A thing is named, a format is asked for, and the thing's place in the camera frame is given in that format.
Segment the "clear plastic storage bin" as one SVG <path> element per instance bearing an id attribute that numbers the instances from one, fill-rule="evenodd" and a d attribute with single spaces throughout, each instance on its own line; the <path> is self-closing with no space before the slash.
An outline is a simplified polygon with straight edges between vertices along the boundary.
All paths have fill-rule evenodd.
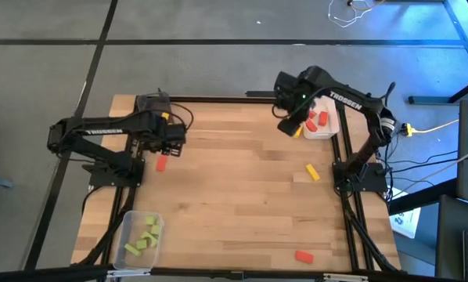
<path id="1" fill-rule="evenodd" d="M 162 113 L 170 114 L 171 112 L 170 96 L 166 92 L 156 92 L 152 94 L 137 96 L 136 97 L 136 111 L 142 112 L 145 110 L 155 111 L 160 116 Z"/>

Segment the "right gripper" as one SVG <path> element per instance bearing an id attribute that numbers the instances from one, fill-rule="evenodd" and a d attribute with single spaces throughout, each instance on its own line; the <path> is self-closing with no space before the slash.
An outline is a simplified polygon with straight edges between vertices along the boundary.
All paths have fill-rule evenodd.
<path id="1" fill-rule="evenodd" d="M 311 101 L 319 94 L 320 88 L 309 81 L 298 79 L 294 87 L 293 95 L 286 99 L 280 99 L 280 108 L 287 112 L 288 116 L 294 116 L 301 110 L 307 110 Z M 299 122 L 290 118 L 282 119 L 277 129 L 287 136 L 294 136 L 301 127 Z"/>

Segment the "metal desk leg frame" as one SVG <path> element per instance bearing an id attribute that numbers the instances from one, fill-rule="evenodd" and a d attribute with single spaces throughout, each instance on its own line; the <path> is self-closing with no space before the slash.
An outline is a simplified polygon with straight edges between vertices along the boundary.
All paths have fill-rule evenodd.
<path id="1" fill-rule="evenodd" d="M 448 0 L 445 0 L 443 5 L 450 20 L 453 22 L 457 35 L 463 40 L 463 47 L 468 55 L 468 37 Z M 408 103 L 418 105 L 450 105 L 457 104 L 463 99 L 468 99 L 468 85 L 452 96 L 409 96 Z"/>

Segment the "black table frame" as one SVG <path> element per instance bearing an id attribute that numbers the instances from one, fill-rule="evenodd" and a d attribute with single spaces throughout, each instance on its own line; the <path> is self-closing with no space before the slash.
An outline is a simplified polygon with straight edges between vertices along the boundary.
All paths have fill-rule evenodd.
<path id="1" fill-rule="evenodd" d="M 173 269 L 154 267 L 151 270 L 116 270 L 111 264 L 105 265 L 74 265 L 51 269 L 28 269 L 12 272 L 1 272 L 0 282 L 85 282 L 107 277 L 136 276 L 172 276 L 172 277 L 209 277 L 230 280 L 245 279 L 327 279 L 346 281 L 348 279 L 360 282 L 460 282 L 458 280 L 410 275 L 402 271 L 375 271 L 354 269 L 345 273 L 329 273 L 319 271 L 269 271 L 269 270 L 227 270 L 227 269 Z"/>

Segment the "black desk crossbar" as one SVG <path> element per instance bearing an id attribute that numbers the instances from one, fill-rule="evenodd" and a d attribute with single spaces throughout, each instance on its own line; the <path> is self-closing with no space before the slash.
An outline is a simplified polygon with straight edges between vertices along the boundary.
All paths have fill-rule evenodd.
<path id="1" fill-rule="evenodd" d="M 396 215 L 399 213 L 411 211 L 415 208 L 421 208 L 437 203 L 442 195 L 455 198 L 456 191 L 457 179 L 450 179 L 448 181 L 439 183 L 436 186 L 401 196 L 391 201 L 388 208 L 389 215 Z"/>

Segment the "white paper sheet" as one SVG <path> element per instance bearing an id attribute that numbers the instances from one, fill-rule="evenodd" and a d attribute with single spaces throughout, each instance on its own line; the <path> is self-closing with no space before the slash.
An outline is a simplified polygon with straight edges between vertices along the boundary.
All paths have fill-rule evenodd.
<path id="1" fill-rule="evenodd" d="M 419 222 L 421 208 L 415 208 L 399 214 L 390 215 L 391 229 L 409 239 L 414 239 Z"/>

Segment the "green arch block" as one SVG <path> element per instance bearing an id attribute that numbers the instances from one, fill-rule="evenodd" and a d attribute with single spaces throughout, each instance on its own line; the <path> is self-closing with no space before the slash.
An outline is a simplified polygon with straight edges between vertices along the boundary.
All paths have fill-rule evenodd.
<path id="1" fill-rule="evenodd" d="M 141 238 L 142 239 L 149 239 L 151 248 L 155 248 L 157 246 L 158 239 L 154 234 L 146 231 L 146 232 L 142 233 Z"/>

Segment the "white plastic bin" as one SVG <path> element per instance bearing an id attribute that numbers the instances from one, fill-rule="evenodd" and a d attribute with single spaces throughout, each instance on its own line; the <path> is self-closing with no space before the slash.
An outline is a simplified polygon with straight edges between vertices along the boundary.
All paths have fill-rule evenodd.
<path id="1" fill-rule="evenodd" d="M 328 124 L 325 127 L 318 125 L 319 113 L 321 111 L 326 111 L 329 115 Z M 315 105 L 309 110 L 308 119 L 313 120 L 318 130 L 316 132 L 309 132 L 304 122 L 303 134 L 306 139 L 330 139 L 340 130 L 335 102 L 328 97 L 323 96 L 315 99 Z"/>

